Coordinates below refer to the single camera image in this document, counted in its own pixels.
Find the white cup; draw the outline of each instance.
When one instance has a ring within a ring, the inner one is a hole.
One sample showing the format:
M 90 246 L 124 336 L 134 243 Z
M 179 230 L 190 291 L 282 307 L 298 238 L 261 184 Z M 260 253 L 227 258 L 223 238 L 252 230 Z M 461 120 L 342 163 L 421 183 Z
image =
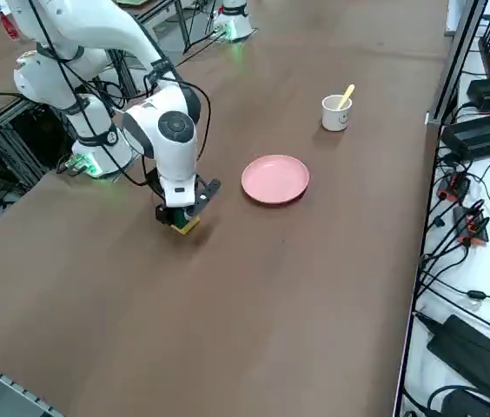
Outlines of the white cup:
M 343 109 L 338 110 L 338 104 L 343 97 L 341 94 L 334 94 L 322 100 L 322 126 L 332 132 L 340 132 L 348 126 L 349 109 L 353 105 L 350 98 L 346 101 Z

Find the yellow block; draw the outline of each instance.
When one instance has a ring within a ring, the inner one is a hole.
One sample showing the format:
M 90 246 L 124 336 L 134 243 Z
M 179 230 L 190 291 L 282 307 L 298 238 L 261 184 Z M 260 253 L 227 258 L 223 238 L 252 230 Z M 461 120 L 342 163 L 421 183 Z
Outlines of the yellow block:
M 196 224 L 201 220 L 199 216 L 195 217 L 193 220 L 191 220 L 189 223 L 185 225 L 184 228 L 177 228 L 173 224 L 170 226 L 173 230 L 175 230 L 177 233 L 181 233 L 182 235 L 186 235 L 191 231 L 191 229 L 196 226 Z

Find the pink plate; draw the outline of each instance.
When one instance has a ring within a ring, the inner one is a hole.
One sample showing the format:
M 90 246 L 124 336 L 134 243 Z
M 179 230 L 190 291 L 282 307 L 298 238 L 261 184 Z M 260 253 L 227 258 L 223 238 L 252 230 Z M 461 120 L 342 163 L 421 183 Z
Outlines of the pink plate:
M 282 204 L 297 198 L 308 185 L 308 169 L 291 156 L 269 155 L 252 161 L 242 175 L 245 192 L 267 204 Z

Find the yellow spoon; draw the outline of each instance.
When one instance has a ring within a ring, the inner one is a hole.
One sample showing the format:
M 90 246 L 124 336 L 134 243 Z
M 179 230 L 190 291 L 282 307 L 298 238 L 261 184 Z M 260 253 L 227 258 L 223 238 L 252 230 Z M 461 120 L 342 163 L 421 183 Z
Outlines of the yellow spoon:
M 341 108 L 346 105 L 346 103 L 348 102 L 348 98 L 353 94 L 354 90 L 355 84 L 349 84 L 348 89 L 346 89 L 346 93 L 340 100 L 340 104 L 338 104 L 338 110 L 341 110 Z

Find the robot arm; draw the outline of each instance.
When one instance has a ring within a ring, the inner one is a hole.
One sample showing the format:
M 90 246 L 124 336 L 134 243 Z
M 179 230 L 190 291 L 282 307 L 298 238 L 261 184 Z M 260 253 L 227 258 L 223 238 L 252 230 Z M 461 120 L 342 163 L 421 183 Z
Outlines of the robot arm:
M 8 3 L 19 29 L 39 45 L 36 54 L 18 60 L 17 87 L 32 100 L 47 103 L 67 116 L 79 135 L 74 153 L 85 155 L 99 167 L 93 176 L 123 168 L 131 159 L 133 148 L 156 159 L 159 187 L 153 189 L 162 193 L 167 208 L 195 207 L 195 124 L 201 103 L 189 86 L 179 83 L 182 79 L 173 63 L 149 33 L 111 0 Z M 69 84 L 76 87 L 81 82 L 73 76 L 74 72 L 90 80 L 103 70 L 104 49 L 126 50 L 135 55 L 150 74 L 150 82 L 158 87 L 152 97 L 124 114 L 123 135 L 97 97 L 73 96 L 56 60 L 60 58 L 65 61 L 64 66 L 69 66 L 71 72 L 64 72 Z

